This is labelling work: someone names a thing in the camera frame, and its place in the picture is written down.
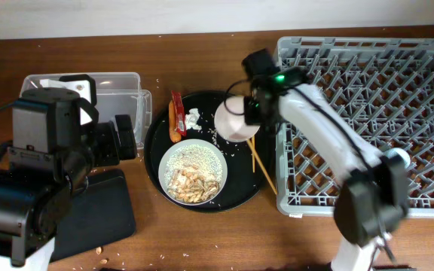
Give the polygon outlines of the blue cup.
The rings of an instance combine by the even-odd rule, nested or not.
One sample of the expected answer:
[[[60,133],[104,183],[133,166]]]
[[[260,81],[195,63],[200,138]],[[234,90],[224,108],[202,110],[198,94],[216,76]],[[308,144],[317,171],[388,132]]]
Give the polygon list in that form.
[[[384,155],[388,158],[400,157],[404,163],[405,168],[408,168],[409,165],[411,164],[411,158],[409,154],[401,148],[391,148],[385,151]]]

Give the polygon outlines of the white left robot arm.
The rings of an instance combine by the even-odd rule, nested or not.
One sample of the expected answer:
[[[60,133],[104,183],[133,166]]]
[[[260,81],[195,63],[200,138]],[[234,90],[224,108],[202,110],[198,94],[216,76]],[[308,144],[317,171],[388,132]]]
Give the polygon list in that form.
[[[46,270],[135,233],[118,169],[137,155],[132,121],[102,121],[96,104],[86,74],[41,84],[13,103],[13,138],[0,144],[0,270]]]

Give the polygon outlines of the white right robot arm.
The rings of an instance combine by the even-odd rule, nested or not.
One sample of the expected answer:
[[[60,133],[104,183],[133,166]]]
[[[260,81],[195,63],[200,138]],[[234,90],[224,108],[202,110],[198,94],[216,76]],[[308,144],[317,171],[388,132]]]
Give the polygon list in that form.
[[[370,270],[380,250],[395,257],[387,241],[408,216],[409,155],[383,152],[356,133],[298,67],[277,68],[258,50],[242,61],[252,95],[243,100],[246,125],[295,126],[331,168],[340,187],[333,218],[342,241],[330,270]]]

